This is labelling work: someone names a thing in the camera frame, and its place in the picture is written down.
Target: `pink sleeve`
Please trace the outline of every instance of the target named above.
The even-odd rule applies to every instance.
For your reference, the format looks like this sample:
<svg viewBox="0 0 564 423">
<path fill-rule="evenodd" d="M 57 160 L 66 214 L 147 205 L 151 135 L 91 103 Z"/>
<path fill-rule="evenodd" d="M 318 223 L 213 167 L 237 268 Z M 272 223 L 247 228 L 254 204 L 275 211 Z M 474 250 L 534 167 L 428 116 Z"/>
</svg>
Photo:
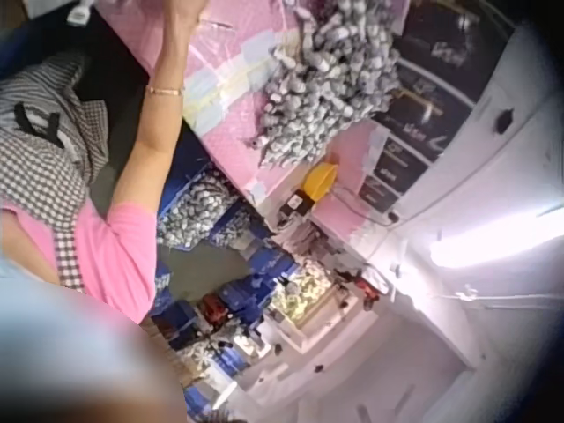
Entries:
<svg viewBox="0 0 564 423">
<path fill-rule="evenodd" d="M 87 249 L 94 260 L 80 260 L 81 270 L 93 273 L 92 278 L 85 279 L 96 281 L 85 287 L 88 293 L 136 323 L 143 320 L 154 302 L 156 232 L 156 215 L 134 204 L 119 204 L 110 209 L 106 222 L 102 220 L 91 232 L 92 244 Z"/>
</svg>

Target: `pink shirt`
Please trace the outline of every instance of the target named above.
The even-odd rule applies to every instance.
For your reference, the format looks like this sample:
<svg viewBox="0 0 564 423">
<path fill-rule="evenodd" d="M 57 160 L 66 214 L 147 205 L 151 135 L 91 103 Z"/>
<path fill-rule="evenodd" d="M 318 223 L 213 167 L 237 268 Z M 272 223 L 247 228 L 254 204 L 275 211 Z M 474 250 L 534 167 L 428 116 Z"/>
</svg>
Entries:
<svg viewBox="0 0 564 423">
<path fill-rule="evenodd" d="M 13 204 L 19 224 L 56 269 L 51 229 Z M 78 214 L 75 239 L 85 293 L 135 323 L 152 307 L 157 266 L 157 217 L 134 204 L 112 207 L 104 220 L 90 200 Z"/>
</svg>

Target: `bracelet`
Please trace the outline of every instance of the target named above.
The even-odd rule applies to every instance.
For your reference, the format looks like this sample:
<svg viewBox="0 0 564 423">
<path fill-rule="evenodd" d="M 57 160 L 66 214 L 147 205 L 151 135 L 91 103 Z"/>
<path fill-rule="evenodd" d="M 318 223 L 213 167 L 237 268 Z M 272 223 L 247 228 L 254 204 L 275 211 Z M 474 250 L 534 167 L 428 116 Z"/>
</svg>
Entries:
<svg viewBox="0 0 564 423">
<path fill-rule="evenodd" d="M 174 95 L 176 97 L 182 97 L 184 95 L 184 89 L 180 90 L 166 90 L 161 88 L 155 88 L 154 86 L 147 86 L 147 92 L 153 95 Z"/>
</svg>

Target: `red item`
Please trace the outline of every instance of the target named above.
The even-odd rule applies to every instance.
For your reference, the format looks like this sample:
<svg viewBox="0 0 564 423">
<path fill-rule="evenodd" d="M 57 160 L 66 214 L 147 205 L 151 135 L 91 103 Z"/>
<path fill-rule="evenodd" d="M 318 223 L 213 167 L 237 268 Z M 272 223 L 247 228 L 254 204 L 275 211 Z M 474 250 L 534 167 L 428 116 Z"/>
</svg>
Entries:
<svg viewBox="0 0 564 423">
<path fill-rule="evenodd" d="M 370 285 L 365 279 L 361 278 L 360 276 L 354 279 L 354 284 L 362 290 L 364 295 L 372 301 L 380 300 L 380 291 Z"/>
<path fill-rule="evenodd" d="M 215 293 L 205 295 L 198 308 L 204 315 L 205 320 L 213 325 L 223 323 L 227 318 L 227 314 L 229 314 L 229 310 L 227 310 L 219 296 Z"/>
</svg>

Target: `person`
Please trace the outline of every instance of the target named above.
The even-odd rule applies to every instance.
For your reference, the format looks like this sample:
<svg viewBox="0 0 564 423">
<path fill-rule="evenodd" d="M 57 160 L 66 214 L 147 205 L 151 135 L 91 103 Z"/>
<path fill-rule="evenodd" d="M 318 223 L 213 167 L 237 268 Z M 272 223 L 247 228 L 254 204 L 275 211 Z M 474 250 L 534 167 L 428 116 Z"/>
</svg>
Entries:
<svg viewBox="0 0 564 423">
<path fill-rule="evenodd" d="M 157 211 L 182 125 L 189 41 L 206 3 L 165 2 L 162 48 L 106 219 L 87 198 L 107 150 L 104 110 L 72 91 L 80 66 L 58 56 L 0 83 L 4 254 L 135 323 L 154 300 Z"/>
<path fill-rule="evenodd" d="M 0 421 L 185 423 L 182 390 L 155 346 L 122 313 L 0 251 Z M 203 421 L 245 423 L 225 412 Z"/>
</svg>

